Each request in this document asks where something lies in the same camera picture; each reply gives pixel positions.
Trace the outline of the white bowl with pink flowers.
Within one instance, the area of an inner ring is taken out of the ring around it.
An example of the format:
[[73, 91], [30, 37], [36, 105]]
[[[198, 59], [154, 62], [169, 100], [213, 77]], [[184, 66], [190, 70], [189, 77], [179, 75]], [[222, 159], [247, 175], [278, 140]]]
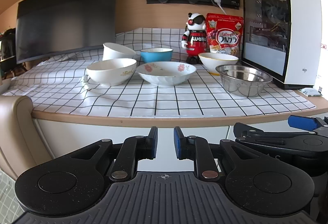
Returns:
[[177, 86], [187, 81], [197, 68], [177, 61], [158, 61], [137, 67], [139, 76], [156, 86]]

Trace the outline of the beige chair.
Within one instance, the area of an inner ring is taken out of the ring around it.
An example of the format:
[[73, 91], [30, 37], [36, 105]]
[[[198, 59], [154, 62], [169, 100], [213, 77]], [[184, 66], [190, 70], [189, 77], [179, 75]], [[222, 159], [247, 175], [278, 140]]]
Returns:
[[1, 95], [1, 170], [14, 180], [52, 159], [34, 125], [32, 110], [27, 96]]

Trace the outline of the white glass pc case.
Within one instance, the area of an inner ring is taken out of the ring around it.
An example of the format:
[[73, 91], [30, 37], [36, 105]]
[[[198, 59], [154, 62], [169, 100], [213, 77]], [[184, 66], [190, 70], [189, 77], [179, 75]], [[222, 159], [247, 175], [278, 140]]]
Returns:
[[322, 37], [321, 0], [243, 0], [241, 62], [282, 89], [313, 87]]

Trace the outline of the white checkered tablecloth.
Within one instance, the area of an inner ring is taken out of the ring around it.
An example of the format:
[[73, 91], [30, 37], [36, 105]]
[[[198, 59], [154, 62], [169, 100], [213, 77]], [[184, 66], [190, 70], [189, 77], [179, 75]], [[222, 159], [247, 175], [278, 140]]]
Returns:
[[6, 96], [27, 96], [36, 111], [113, 118], [245, 117], [312, 110], [315, 105], [292, 90], [268, 83], [254, 94], [227, 91], [203, 65], [188, 65], [179, 47], [180, 29], [139, 28], [120, 33], [118, 44], [134, 50], [136, 67], [97, 68], [103, 49], [61, 54], [11, 80]]

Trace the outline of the red white robot figurine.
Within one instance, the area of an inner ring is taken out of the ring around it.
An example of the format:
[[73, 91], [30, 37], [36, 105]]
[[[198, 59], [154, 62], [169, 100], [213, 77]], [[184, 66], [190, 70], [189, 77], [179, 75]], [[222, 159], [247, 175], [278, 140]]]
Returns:
[[186, 63], [201, 64], [199, 54], [207, 52], [206, 18], [199, 13], [189, 13], [181, 46], [187, 52]]

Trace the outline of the stainless steel bowl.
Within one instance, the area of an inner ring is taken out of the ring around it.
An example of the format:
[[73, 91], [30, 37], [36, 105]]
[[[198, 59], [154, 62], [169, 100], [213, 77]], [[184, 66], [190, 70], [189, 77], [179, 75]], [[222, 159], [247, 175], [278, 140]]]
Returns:
[[237, 96], [257, 97], [272, 82], [271, 75], [264, 71], [242, 65], [220, 65], [216, 71], [223, 88]]

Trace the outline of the blue ceramic bowl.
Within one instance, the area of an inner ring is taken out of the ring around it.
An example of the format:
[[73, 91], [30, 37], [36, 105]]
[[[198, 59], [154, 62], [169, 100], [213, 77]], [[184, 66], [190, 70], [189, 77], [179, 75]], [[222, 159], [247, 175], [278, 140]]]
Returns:
[[173, 50], [170, 48], [150, 48], [140, 51], [142, 60], [145, 63], [153, 63], [158, 61], [171, 61]]

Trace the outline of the white bowl with gold pattern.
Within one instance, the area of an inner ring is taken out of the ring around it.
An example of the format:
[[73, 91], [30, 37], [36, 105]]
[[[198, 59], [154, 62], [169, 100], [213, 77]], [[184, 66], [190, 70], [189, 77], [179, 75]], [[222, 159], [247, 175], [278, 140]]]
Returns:
[[86, 68], [92, 81], [105, 86], [117, 86], [132, 77], [137, 61], [131, 58], [117, 58], [92, 63]]

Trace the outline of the black curved monitor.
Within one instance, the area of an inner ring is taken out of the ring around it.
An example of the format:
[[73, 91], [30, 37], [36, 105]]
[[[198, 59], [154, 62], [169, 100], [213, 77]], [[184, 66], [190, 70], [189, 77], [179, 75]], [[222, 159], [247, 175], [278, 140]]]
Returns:
[[113, 43], [116, 0], [23, 0], [18, 3], [18, 63]]

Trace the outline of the red cereal bag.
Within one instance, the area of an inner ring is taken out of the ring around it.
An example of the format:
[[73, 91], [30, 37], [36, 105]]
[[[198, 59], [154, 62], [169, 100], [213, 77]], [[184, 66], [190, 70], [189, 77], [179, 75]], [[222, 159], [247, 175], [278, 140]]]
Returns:
[[244, 29], [244, 19], [239, 16], [208, 13], [206, 33], [211, 53], [240, 57], [240, 41]]

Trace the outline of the tall white ceramic bowl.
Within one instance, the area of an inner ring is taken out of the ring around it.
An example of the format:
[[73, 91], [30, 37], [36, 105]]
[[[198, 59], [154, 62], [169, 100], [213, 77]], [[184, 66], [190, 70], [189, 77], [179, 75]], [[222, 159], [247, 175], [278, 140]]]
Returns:
[[103, 58], [102, 60], [111, 60], [118, 58], [133, 58], [136, 52], [124, 45], [116, 43], [103, 43]]

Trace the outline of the white bowl with yellow rim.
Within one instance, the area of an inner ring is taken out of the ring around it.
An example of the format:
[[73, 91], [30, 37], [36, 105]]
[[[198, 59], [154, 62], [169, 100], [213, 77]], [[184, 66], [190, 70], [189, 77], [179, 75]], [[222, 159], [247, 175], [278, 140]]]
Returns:
[[217, 66], [234, 65], [238, 62], [238, 57], [222, 53], [200, 53], [198, 57], [212, 75], [218, 75]]

